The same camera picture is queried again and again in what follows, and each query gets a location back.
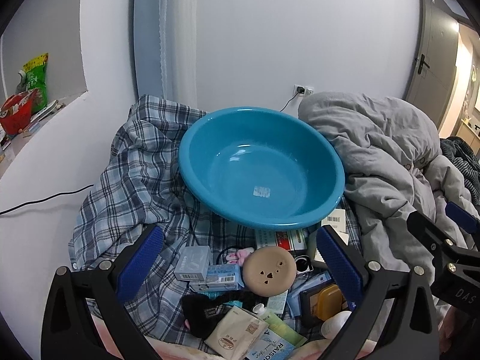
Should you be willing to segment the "beige round bear compact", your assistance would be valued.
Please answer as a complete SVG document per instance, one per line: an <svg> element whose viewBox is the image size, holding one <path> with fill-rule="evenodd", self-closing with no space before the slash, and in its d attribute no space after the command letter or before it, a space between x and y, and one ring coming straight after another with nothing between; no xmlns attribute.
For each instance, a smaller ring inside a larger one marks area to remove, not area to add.
<svg viewBox="0 0 480 360"><path fill-rule="evenodd" d="M295 260L287 250L278 246L266 246L245 260L242 280L254 294L273 297L292 286L296 272Z"/></svg>

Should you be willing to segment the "dark striped clothing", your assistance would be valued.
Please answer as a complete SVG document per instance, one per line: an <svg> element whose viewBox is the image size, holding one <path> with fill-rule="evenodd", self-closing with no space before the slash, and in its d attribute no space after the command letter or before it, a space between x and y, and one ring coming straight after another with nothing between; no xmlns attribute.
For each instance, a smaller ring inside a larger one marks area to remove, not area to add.
<svg viewBox="0 0 480 360"><path fill-rule="evenodd" d="M479 160L471 147L460 137L450 136L440 140L442 154L460 171L465 180L465 188L471 195L472 203L479 204Z"/></svg>

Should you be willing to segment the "white round bottle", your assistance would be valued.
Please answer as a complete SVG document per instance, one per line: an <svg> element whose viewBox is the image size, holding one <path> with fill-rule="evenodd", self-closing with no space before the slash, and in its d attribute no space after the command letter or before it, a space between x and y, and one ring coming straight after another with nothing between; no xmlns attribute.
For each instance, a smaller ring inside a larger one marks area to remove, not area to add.
<svg viewBox="0 0 480 360"><path fill-rule="evenodd" d="M341 311L323 322L320 332L325 339L332 340L337 336L343 325L352 314L349 310Z"/></svg>

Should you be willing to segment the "amber yellow case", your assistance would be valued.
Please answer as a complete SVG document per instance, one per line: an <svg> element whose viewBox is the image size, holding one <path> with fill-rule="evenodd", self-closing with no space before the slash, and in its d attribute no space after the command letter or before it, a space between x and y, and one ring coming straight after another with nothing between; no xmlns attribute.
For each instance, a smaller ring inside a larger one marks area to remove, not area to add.
<svg viewBox="0 0 480 360"><path fill-rule="evenodd" d="M343 310L344 302L336 283L320 284L300 293L300 318L308 323L326 321Z"/></svg>

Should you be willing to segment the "grey duvet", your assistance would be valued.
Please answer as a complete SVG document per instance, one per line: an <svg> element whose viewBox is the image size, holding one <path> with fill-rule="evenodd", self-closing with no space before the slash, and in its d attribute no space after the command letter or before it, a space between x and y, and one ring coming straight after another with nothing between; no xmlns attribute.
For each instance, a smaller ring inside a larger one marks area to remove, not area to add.
<svg viewBox="0 0 480 360"><path fill-rule="evenodd" d="M454 202L473 216L479 213L424 112L396 97L322 92L300 102L298 117L320 132L342 160L344 195L360 225L365 259L394 271L420 266L432 279L431 254L407 229L414 211L459 247L472 247L472 237L446 216L445 208Z"/></svg>

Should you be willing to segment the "small white barcode box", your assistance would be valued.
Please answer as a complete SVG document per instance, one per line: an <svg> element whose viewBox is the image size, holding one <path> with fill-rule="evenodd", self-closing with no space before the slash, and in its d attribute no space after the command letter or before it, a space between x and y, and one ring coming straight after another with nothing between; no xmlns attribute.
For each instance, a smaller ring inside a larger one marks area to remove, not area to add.
<svg viewBox="0 0 480 360"><path fill-rule="evenodd" d="M321 225L329 225L337 233L347 233L346 211L344 209L335 209L321 220Z"/></svg>

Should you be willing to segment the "black pouch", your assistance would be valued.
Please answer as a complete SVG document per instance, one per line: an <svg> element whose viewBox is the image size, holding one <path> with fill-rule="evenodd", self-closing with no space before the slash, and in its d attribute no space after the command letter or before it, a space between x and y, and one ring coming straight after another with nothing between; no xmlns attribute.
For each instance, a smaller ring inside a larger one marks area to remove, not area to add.
<svg viewBox="0 0 480 360"><path fill-rule="evenodd" d="M268 300L247 290L221 292L215 297L212 292L193 293L181 298L181 308L191 335L205 340L233 306L252 311L254 306L266 305Z"/></svg>

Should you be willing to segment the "white green tube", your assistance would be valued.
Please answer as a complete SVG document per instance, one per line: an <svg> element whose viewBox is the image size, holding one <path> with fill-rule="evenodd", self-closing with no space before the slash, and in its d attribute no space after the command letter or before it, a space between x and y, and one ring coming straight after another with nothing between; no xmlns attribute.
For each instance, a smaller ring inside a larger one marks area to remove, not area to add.
<svg viewBox="0 0 480 360"><path fill-rule="evenodd" d="M264 322L267 323L268 328L275 332L278 336L298 348L307 342L307 338L300 335L296 330L291 328L276 314L274 314L264 304L257 304L253 308L253 313Z"/></svg>

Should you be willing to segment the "raisons blue white packet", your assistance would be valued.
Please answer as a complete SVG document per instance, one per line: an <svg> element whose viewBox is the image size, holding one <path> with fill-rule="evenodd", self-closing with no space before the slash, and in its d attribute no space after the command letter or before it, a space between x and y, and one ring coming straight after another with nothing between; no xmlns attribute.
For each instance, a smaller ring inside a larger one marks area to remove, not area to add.
<svg viewBox="0 0 480 360"><path fill-rule="evenodd" d="M294 350L295 347L290 342L267 328L249 349L245 359L283 360L287 359Z"/></svg>

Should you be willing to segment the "grey small box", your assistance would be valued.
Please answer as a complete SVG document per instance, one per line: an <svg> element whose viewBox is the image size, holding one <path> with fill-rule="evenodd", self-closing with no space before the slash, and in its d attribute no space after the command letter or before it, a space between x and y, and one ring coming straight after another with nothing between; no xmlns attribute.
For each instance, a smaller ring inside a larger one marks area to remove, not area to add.
<svg viewBox="0 0 480 360"><path fill-rule="evenodd" d="M181 252L174 275L179 281L204 281L211 262L212 252L209 246L187 246Z"/></svg>

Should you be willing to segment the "red white medicine box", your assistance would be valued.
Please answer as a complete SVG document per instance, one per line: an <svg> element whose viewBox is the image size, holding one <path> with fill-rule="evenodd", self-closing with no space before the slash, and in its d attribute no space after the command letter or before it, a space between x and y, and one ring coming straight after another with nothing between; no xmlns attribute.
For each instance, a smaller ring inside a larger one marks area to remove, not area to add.
<svg viewBox="0 0 480 360"><path fill-rule="evenodd" d="M308 246L303 230L289 230L286 232L255 230L255 235L258 248L278 246L289 252L299 253L302 250L306 250Z"/></svg>

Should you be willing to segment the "light blue barcode box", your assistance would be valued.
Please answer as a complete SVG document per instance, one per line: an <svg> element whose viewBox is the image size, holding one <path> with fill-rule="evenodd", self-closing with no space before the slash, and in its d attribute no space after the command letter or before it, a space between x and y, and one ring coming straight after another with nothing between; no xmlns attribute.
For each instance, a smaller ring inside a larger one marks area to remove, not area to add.
<svg viewBox="0 0 480 360"><path fill-rule="evenodd" d="M190 289L196 293L228 292L243 288L241 270L236 264L209 266L205 280L190 282Z"/></svg>

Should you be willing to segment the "grey door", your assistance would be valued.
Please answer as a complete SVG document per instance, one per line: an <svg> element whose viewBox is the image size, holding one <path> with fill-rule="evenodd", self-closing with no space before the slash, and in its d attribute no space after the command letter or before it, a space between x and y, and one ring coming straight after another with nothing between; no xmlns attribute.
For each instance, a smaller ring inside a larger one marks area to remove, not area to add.
<svg viewBox="0 0 480 360"><path fill-rule="evenodd" d="M441 128L456 83L460 24L444 0L421 0L421 26L405 100Z"/></svg>

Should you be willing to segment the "beige sachet packet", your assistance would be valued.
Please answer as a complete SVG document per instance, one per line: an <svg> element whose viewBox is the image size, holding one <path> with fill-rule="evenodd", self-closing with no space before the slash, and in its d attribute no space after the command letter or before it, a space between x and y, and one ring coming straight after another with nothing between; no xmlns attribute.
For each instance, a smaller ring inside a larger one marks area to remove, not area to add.
<svg viewBox="0 0 480 360"><path fill-rule="evenodd" d="M204 342L224 359L244 359L267 327L267 322L234 306Z"/></svg>

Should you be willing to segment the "blue plaid blanket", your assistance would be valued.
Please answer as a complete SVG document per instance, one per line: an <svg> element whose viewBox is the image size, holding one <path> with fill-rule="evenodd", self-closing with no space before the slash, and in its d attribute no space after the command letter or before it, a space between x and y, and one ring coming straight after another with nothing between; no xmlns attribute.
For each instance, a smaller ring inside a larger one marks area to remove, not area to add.
<svg viewBox="0 0 480 360"><path fill-rule="evenodd" d="M74 271L91 270L116 259L146 225L158 225L163 248L126 310L152 343L188 346L197 359L213 359L213 351L184 324L181 300L191 289L174 269L187 246L206 245L220 262L230 250L255 246L256 233L212 213L182 180L178 147L202 116L151 95L131 107L112 141L109 164L80 207L68 252Z"/></svg>

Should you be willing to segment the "blue plastic basin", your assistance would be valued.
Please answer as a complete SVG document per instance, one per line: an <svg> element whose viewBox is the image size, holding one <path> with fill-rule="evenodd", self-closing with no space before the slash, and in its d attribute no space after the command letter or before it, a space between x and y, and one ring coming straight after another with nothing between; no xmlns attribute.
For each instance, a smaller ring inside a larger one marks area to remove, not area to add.
<svg viewBox="0 0 480 360"><path fill-rule="evenodd" d="M314 127L258 107L201 117L179 147L181 176L219 216L256 230L318 224L343 196L343 164Z"/></svg>

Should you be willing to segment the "pink bunny plush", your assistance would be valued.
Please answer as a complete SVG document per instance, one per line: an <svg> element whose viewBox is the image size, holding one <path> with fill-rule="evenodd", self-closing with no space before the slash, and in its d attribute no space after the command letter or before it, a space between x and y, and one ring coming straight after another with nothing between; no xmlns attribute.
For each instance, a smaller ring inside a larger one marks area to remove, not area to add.
<svg viewBox="0 0 480 360"><path fill-rule="evenodd" d="M233 253L229 253L226 257L226 263L227 264L236 264L239 265L239 267L242 267L247 258L253 253L255 250L251 247L249 248L244 248L241 250L237 250Z"/></svg>

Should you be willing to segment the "red snack bag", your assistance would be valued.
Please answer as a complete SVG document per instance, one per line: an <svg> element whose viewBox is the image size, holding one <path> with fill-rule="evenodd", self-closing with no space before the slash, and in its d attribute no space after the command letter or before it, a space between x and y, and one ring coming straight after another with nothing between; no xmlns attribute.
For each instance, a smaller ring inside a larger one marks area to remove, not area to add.
<svg viewBox="0 0 480 360"><path fill-rule="evenodd" d="M1 107L1 126L9 136L15 136L30 123L32 106L38 90L30 89L10 96Z"/></svg>

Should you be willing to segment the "green snack bag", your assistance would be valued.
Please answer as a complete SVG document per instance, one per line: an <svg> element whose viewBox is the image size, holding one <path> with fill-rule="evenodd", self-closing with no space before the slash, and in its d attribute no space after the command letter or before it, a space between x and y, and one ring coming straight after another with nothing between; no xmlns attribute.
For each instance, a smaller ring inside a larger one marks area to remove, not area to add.
<svg viewBox="0 0 480 360"><path fill-rule="evenodd" d="M32 114L43 110L48 103L47 97L47 63L49 54L44 53L32 58L18 71L19 83L16 93L37 89L37 95L33 100Z"/></svg>

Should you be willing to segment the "white sheer curtain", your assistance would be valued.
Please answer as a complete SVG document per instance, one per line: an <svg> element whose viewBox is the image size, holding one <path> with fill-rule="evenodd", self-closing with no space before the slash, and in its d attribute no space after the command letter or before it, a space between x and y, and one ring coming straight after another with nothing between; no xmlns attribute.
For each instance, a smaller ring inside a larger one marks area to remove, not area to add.
<svg viewBox="0 0 480 360"><path fill-rule="evenodd" d="M198 0L159 0L160 69L163 96L198 106Z"/></svg>

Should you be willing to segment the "white wall socket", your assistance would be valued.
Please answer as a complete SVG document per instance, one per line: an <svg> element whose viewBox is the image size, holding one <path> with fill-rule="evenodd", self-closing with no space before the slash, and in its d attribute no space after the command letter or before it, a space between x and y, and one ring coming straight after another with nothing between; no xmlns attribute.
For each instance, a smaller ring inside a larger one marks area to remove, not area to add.
<svg viewBox="0 0 480 360"><path fill-rule="evenodd" d="M314 93L314 88L304 86L304 85L295 85L293 90L294 96L308 96Z"/></svg>

